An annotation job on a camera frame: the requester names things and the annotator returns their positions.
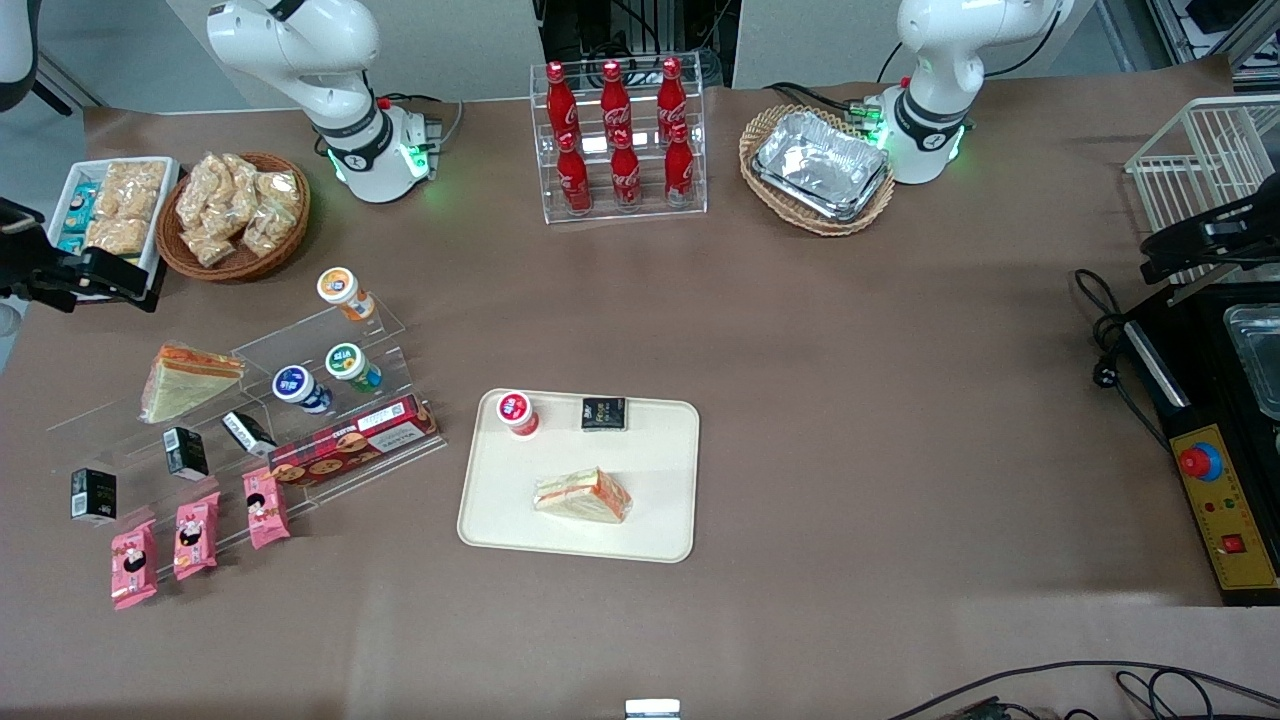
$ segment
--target brown table surface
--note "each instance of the brown table surface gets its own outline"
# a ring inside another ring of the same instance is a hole
[[[522,101],[470,105],[440,179],[383,206],[312,155],[301,113],[91,113],[99,158],[298,161],[312,231],[253,284],[170,277],[154,315],[32,310],[0,377],[0,714],[617,717],[673,696],[690,717],[877,717],[1073,657],[1280,692],[1280,611],[1217,607],[1169,460],[1089,382],[1092,313],[1069,291],[1083,265],[1146,292],[1121,164],[1228,92],[1221,63],[992,82],[946,174],[845,240],[783,224],[739,177],[740,129],[778,101],[763,91],[709,96],[705,218],[598,228],[543,224]],[[337,264],[408,325],[449,447],[114,612],[110,532],[67,520],[45,428],[141,389],[164,340],[233,347],[315,311]],[[692,402],[692,555],[463,544],[476,402],[503,386]],[[1121,707],[1100,670],[992,689]]]

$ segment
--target biscuit box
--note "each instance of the biscuit box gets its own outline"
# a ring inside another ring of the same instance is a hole
[[[278,482],[312,486],[438,432],[430,409],[406,395],[273,450],[268,462]]]

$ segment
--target yellow control panel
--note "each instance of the yellow control panel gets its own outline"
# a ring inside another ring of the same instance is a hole
[[[1169,441],[1187,487],[1192,512],[1222,589],[1277,587],[1253,512],[1222,445],[1217,425]]]

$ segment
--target acrylic bottle rack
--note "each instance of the acrylic bottle rack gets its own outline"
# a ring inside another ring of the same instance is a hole
[[[115,533],[124,532],[131,519],[150,510],[156,518],[157,543],[164,546],[169,542],[178,506],[211,489],[207,480],[193,483],[170,475],[165,462],[161,434],[173,427],[195,430],[204,439],[210,477],[221,492],[218,552],[223,552],[248,539],[242,475],[265,466],[266,460],[246,454],[223,428],[221,418],[233,410],[243,413],[266,428],[278,446],[283,446],[403,395],[413,393],[429,406],[426,395],[413,384],[404,354],[396,342],[402,332],[404,325],[380,301],[374,314],[360,323],[348,320],[337,307],[316,313],[233,350],[230,354],[244,360],[247,366],[239,387],[223,392],[180,418],[154,425],[142,423],[138,419],[140,387],[137,393],[49,428],[56,452],[52,471],[67,480],[68,488],[72,473],[78,468],[111,473],[116,477],[116,523],[108,527]],[[333,379],[324,368],[329,348],[339,342],[356,343],[381,370],[383,382],[376,392],[357,392],[349,384]],[[308,415],[278,400],[271,392],[275,372],[293,364],[307,368],[333,391],[329,413]],[[444,447],[444,438],[436,433],[326,483],[282,486],[288,515],[292,519],[315,510],[440,447]],[[161,569],[161,577],[170,570],[172,566]]]
[[[543,193],[543,217],[548,224],[576,220],[602,220],[677,215],[707,211],[707,110],[703,102],[703,67],[698,53],[678,53],[684,73],[685,122],[689,124],[689,149],[694,152],[694,192],[684,208],[667,204],[666,147],[658,142],[658,88],[662,87],[662,60],[671,55],[620,58],[622,82],[631,97],[631,140],[640,159],[640,206],[622,213],[613,201],[613,174],[609,167],[604,120],[600,115],[600,94],[604,86],[604,60],[564,63],[564,82],[577,99],[579,127],[582,137],[579,150],[586,161],[591,187],[591,211],[571,215],[561,191],[556,161],[559,149],[547,117],[547,65],[530,68],[530,106],[534,119],[534,154]]]

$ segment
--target coca-cola bottle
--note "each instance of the coca-cola bottle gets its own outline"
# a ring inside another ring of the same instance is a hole
[[[586,182],[586,163],[577,154],[577,141],[570,133],[556,138],[559,145],[561,156],[556,161],[556,170],[561,176],[561,190],[564,192],[564,202],[568,205],[568,214],[581,217],[591,211],[591,188]]]
[[[685,86],[680,82],[680,58],[662,61],[662,87],[658,88],[658,142],[671,141],[671,128],[685,122]]]
[[[640,209],[640,159],[631,149],[631,128],[616,129],[609,137],[613,141],[613,199],[622,213],[635,213]]]
[[[694,151],[689,149],[689,126],[671,127],[667,146],[667,204],[684,208],[694,196]]]
[[[552,133],[559,142],[562,135],[568,135],[577,142],[581,135],[577,127],[577,100],[573,91],[564,85],[564,65],[559,60],[547,63],[547,117],[552,120]]]
[[[631,146],[631,97],[622,87],[622,65],[617,60],[604,61],[604,91],[600,94],[600,113],[604,114],[604,137],[609,146],[626,131],[627,147]]]

